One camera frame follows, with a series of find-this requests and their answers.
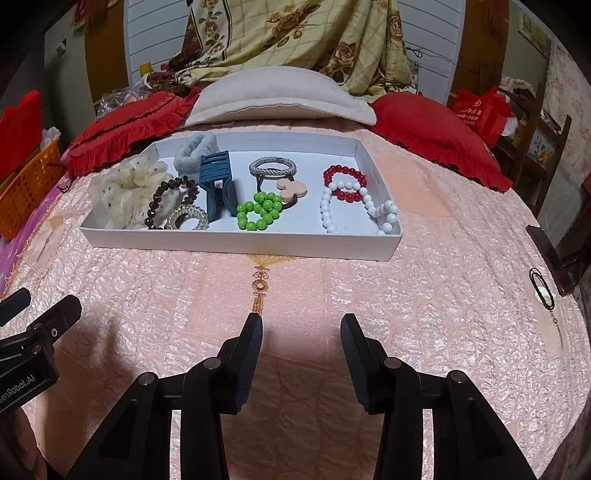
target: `finger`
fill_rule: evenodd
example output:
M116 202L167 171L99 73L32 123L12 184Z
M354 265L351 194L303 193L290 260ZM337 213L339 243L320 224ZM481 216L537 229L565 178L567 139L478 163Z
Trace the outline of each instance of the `finger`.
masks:
M14 429L20 447L19 460L27 470L32 470L37 458L37 441L27 414L21 408L14 412Z
M47 465L43 455L37 449L37 458L35 460L35 467L33 467L33 476L35 480L47 480Z

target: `brown beaded bracelet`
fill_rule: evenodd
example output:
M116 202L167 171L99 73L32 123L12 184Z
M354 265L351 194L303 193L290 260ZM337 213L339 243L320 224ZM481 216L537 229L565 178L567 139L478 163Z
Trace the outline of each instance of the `brown beaded bracelet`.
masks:
M195 199L197 198L198 189L195 185L195 180L189 180L186 175L183 175L183 178L176 177L174 180L164 181L160 184L160 187L154 193L152 199L153 202L150 202L150 209L148 210L147 218L144 220L144 223L148 227L148 230L162 230L162 227L156 226L154 224L154 217L156 217L156 210L160 206L160 202L162 201L162 195L168 189L178 189L180 187L187 188L187 196L181 202L182 205L192 205ZM182 217L177 219L177 227L182 223Z

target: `metal bolt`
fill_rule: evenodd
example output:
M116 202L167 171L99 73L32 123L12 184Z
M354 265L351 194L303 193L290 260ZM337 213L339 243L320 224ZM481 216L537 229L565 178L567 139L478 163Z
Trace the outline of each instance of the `metal bolt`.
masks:
M151 372L146 372L141 374L138 378L138 382L140 385L150 385L156 379L156 375Z
M384 365L392 370L396 370L402 366L402 362L395 356L389 356L384 359Z
M208 370L215 370L221 364L222 364L222 361L216 356L211 356L210 358L206 358L205 361L203 362L203 366L205 368L207 368Z
M452 380L458 383L464 383L468 377L466 374L460 370L453 370L451 373Z

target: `red bag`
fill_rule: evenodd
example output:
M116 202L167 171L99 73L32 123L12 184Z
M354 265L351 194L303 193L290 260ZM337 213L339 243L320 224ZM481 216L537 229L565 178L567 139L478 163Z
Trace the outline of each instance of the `red bag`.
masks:
M481 97L460 88L452 110L491 148L499 140L507 117L511 114L511 107L497 94L496 86Z

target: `wooden chair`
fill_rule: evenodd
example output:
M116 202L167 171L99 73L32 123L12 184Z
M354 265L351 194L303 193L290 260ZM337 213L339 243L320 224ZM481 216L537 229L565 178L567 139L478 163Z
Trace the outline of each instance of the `wooden chair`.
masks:
M534 216L537 217L550 188L550 183L558 168L560 158L562 157L572 119L570 115L566 116L564 127L559 135L540 118L545 94L545 84L543 82L538 84L538 89L533 100L523 96L517 96L513 92L499 90L508 95L517 107L526 112L529 115L529 120L517 147L505 137L500 137L493 148L493 152L501 165L504 175L513 181L514 190L530 208ZM540 165L527 154L536 129L539 129L556 147L554 154L544 166ZM527 176L532 181L529 183L520 183L524 179L524 176Z

